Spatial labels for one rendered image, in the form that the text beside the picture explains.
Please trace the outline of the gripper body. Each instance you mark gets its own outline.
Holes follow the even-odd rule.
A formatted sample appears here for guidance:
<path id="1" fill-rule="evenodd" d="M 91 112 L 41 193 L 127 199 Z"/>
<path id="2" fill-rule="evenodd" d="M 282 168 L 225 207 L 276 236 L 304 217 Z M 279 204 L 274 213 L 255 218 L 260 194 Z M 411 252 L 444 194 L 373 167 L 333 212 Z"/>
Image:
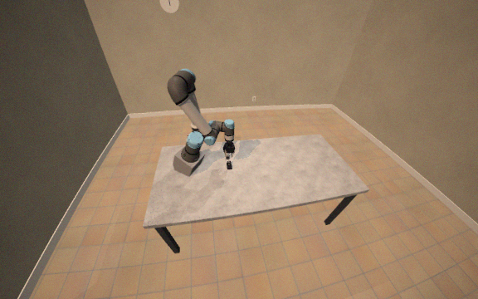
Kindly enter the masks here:
<path id="1" fill-rule="evenodd" d="M 233 140 L 234 140 L 234 139 L 233 139 Z M 227 149 L 226 154 L 228 154 L 228 153 L 234 153 L 235 148 L 234 148 L 234 144 L 232 143 L 233 140 L 230 140 L 230 141 L 229 141 L 229 140 L 225 140 L 225 141 L 226 141 L 226 143 L 225 143 L 225 148 Z M 228 143 L 228 141 L 229 141 L 230 143 Z M 231 144 L 231 148 L 230 148 L 230 144 Z"/>

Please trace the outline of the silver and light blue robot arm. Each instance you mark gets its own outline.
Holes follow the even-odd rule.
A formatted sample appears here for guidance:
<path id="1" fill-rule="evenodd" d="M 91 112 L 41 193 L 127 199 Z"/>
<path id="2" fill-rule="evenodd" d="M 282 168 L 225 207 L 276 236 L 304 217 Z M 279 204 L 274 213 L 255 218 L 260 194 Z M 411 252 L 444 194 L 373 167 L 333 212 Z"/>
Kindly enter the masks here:
<path id="1" fill-rule="evenodd" d="M 195 81 L 196 76 L 189 69 L 178 71 L 168 80 L 170 97 L 192 121 L 193 131 L 188 135 L 186 145 L 181 152 L 182 158 L 189 163 L 198 161 L 203 141 L 207 145 L 214 145 L 219 132 L 225 133 L 225 140 L 233 140 L 235 128 L 233 120 L 225 120 L 224 122 L 211 120 L 209 124 L 205 121 L 200 113 L 195 96 Z"/>

